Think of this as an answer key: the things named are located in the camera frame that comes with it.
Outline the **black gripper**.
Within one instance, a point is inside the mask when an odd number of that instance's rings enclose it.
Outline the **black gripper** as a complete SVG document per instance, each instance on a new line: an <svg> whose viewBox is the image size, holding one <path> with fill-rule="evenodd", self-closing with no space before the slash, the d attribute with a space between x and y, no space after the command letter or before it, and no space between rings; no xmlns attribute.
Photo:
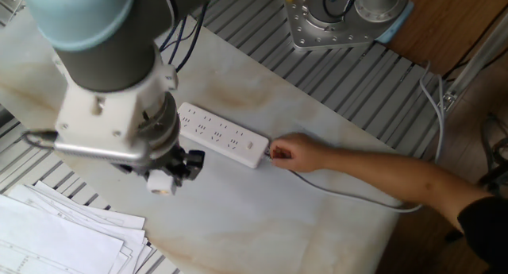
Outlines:
<svg viewBox="0 0 508 274"><path fill-rule="evenodd" d="M150 159L148 163L132 167L124 164L112 164L120 172L136 174L143 179L148 178L148 173L153 170L163 171L168 176L174 176L176 187L181 187L185 180L195 180L202 170L206 153L201 150L189 150L188 152L180 145L174 145L168 152L156 159Z"/></svg>

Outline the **person right hand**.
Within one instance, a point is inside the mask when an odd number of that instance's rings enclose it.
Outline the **person right hand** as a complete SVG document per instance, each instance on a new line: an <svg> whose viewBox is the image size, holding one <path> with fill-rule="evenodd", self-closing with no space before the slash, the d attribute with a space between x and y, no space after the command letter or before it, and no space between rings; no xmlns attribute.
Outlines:
<svg viewBox="0 0 508 274"><path fill-rule="evenodd" d="M290 133L275 139L269 148L271 162L294 172L313 172L327 165L333 148L304 133Z"/></svg>

